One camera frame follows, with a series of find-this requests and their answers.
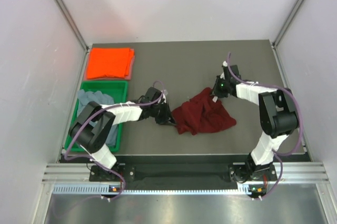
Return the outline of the right aluminium corner post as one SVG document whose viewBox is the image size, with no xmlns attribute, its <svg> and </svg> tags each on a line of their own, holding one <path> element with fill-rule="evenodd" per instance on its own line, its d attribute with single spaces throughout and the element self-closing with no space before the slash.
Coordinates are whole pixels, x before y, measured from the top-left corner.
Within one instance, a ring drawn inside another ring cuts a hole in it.
<svg viewBox="0 0 337 224">
<path fill-rule="evenodd" d="M 281 29 L 278 31 L 276 38 L 271 43 L 271 46 L 274 50 L 276 50 L 276 48 L 282 41 L 283 37 L 285 36 L 286 32 L 290 28 L 292 22 L 295 20 L 296 16 L 298 15 L 305 1 L 306 0 L 295 0 L 294 5 L 291 7 L 289 14 L 287 15 L 285 21 L 283 22 L 281 26 Z"/>
</svg>

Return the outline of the aluminium corner post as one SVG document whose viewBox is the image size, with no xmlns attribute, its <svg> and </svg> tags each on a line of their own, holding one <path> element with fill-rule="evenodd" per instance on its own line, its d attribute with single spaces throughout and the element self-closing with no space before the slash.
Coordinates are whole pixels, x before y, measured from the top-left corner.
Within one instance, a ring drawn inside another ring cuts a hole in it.
<svg viewBox="0 0 337 224">
<path fill-rule="evenodd" d="M 80 44 L 80 46 L 87 52 L 89 49 L 89 46 L 87 42 L 85 41 L 84 37 L 82 36 L 80 30 L 78 29 L 78 26 L 75 23 L 74 18 L 72 17 L 68 7 L 66 6 L 64 0 L 54 0 L 56 3 L 58 9 L 61 11 L 61 14 L 63 15 L 64 19 L 66 20 L 68 26 L 70 27 L 71 31 L 73 32 L 76 40 Z"/>
<path fill-rule="evenodd" d="M 295 20 L 296 16 L 298 15 L 305 1 L 306 0 L 295 0 L 294 5 L 291 7 L 289 14 L 287 15 L 285 21 L 283 22 L 281 26 L 281 29 L 278 31 L 276 38 L 271 43 L 271 46 L 274 50 L 276 50 L 276 48 L 282 41 L 283 37 L 285 36 L 286 32 L 290 28 L 292 22 Z"/>
</svg>

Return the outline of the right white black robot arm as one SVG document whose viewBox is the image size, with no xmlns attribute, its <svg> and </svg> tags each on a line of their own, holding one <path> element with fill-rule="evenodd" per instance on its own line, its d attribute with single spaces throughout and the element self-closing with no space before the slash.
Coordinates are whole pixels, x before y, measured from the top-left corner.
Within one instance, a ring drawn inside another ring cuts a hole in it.
<svg viewBox="0 0 337 224">
<path fill-rule="evenodd" d="M 296 106 L 288 95 L 290 90 L 242 80 L 237 65 L 230 66 L 226 61 L 222 69 L 223 73 L 216 77 L 212 95 L 216 98 L 233 96 L 258 105 L 262 128 L 259 141 L 244 164 L 230 167 L 231 177 L 240 183 L 257 180 L 270 170 L 281 144 L 299 127 Z"/>
</svg>

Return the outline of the crumpled grey-blue t-shirt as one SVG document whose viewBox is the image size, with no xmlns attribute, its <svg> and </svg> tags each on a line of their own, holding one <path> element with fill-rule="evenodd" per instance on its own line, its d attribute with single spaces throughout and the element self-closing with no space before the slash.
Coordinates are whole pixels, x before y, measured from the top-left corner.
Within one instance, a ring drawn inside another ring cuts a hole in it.
<svg viewBox="0 0 337 224">
<path fill-rule="evenodd" d="M 79 116 L 85 106 L 91 102 L 94 101 L 98 104 L 103 104 L 103 105 L 114 105 L 115 101 L 114 98 L 102 93 L 101 91 L 85 91 L 83 89 L 80 89 L 77 92 L 77 99 L 78 99 L 78 108 L 77 108 L 77 113 L 76 115 Z M 108 137 L 106 139 L 106 144 L 109 147 L 114 147 L 116 144 L 116 139 L 117 139 L 117 132 L 118 132 L 118 126 L 114 125 L 110 129 L 110 132 L 108 134 Z"/>
</svg>

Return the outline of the aluminium front rail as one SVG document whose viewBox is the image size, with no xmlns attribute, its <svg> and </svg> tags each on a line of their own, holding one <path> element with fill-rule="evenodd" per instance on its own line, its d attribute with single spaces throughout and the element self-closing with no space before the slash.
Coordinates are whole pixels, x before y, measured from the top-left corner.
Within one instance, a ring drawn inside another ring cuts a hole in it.
<svg viewBox="0 0 337 224">
<path fill-rule="evenodd" d="M 81 183 L 88 182 L 91 164 L 48 164 L 43 182 L 51 183 Z M 329 178 L 321 162 L 284 162 L 274 164 L 275 174 L 282 171 L 280 182 L 283 184 L 327 184 Z"/>
</svg>

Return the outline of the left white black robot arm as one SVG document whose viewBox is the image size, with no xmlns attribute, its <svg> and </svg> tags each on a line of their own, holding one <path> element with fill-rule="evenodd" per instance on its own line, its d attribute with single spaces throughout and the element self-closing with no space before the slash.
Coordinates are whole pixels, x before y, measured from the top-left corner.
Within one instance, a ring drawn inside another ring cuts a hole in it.
<svg viewBox="0 0 337 224">
<path fill-rule="evenodd" d="M 164 90 L 150 87 L 137 100 L 101 105 L 89 102 L 71 124 L 68 135 L 88 153 L 89 159 L 98 163 L 101 174 L 108 180 L 119 175 L 117 160 L 106 144 L 113 126 L 129 121 L 141 121 L 153 117 L 158 125 L 175 126 Z"/>
</svg>

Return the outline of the dark red t-shirt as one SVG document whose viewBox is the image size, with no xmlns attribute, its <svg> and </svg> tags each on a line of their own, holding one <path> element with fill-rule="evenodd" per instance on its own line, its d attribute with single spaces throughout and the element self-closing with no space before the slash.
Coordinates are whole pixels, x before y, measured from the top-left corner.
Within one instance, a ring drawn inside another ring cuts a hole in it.
<svg viewBox="0 0 337 224">
<path fill-rule="evenodd" d="M 236 120 L 230 116 L 222 102 L 214 101 L 214 96 L 210 96 L 211 90 L 209 87 L 204 88 L 172 111 L 180 135 L 186 132 L 191 135 L 218 133 L 236 125 Z"/>
</svg>

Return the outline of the left aluminium corner post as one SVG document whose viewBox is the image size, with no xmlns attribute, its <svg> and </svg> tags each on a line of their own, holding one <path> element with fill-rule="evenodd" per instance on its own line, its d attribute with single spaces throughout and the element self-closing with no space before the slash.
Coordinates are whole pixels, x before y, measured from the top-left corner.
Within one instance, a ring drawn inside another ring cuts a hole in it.
<svg viewBox="0 0 337 224">
<path fill-rule="evenodd" d="M 66 20 L 68 26 L 70 27 L 71 31 L 73 32 L 76 40 L 80 44 L 80 46 L 87 52 L 89 49 L 89 46 L 87 42 L 85 41 L 84 37 L 82 36 L 80 30 L 78 29 L 78 26 L 75 23 L 74 18 L 72 17 L 68 7 L 66 6 L 64 0 L 54 0 L 56 3 L 58 9 L 61 11 L 61 14 L 63 15 L 64 19 Z"/>
</svg>

